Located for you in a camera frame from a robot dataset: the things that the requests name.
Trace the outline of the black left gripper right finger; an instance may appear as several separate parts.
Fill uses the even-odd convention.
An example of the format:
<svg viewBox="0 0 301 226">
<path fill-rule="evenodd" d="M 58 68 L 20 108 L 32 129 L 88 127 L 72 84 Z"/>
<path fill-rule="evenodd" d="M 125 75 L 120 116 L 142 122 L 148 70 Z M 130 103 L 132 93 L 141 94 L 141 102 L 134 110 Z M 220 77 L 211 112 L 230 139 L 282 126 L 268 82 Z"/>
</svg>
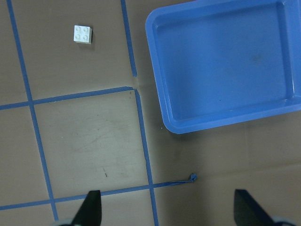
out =
<svg viewBox="0 0 301 226">
<path fill-rule="evenodd" d="M 237 226 L 273 226 L 273 219 L 245 189 L 234 192 L 234 221 Z"/>
</svg>

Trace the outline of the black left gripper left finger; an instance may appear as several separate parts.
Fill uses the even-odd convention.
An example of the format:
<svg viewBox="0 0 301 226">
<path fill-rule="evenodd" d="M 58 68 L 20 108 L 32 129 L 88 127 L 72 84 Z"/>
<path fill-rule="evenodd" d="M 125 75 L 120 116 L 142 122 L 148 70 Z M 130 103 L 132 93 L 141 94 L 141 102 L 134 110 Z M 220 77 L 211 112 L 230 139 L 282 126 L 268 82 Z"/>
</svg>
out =
<svg viewBox="0 0 301 226">
<path fill-rule="evenodd" d="M 71 226 L 100 226 L 102 222 L 102 203 L 100 190 L 89 191 Z"/>
</svg>

